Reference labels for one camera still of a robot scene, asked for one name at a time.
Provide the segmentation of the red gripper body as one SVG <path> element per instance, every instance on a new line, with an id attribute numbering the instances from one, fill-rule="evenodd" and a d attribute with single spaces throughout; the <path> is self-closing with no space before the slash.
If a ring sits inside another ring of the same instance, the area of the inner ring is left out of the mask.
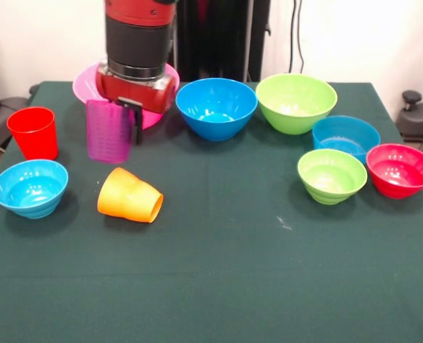
<path id="1" fill-rule="evenodd" d="M 154 81 L 134 81 L 113 74 L 106 62 L 98 63 L 96 88 L 105 99 L 115 102 L 137 104 L 147 111 L 163 114 L 174 100 L 176 81 L 164 74 Z"/>

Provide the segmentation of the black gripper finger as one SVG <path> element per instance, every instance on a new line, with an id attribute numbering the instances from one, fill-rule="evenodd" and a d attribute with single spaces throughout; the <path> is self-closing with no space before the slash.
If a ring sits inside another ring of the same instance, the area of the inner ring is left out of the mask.
<path id="1" fill-rule="evenodd" d="M 143 114 L 140 106 L 133 106 L 134 112 L 134 126 L 135 126 L 135 139 L 136 144 L 140 145 L 143 140 Z"/>

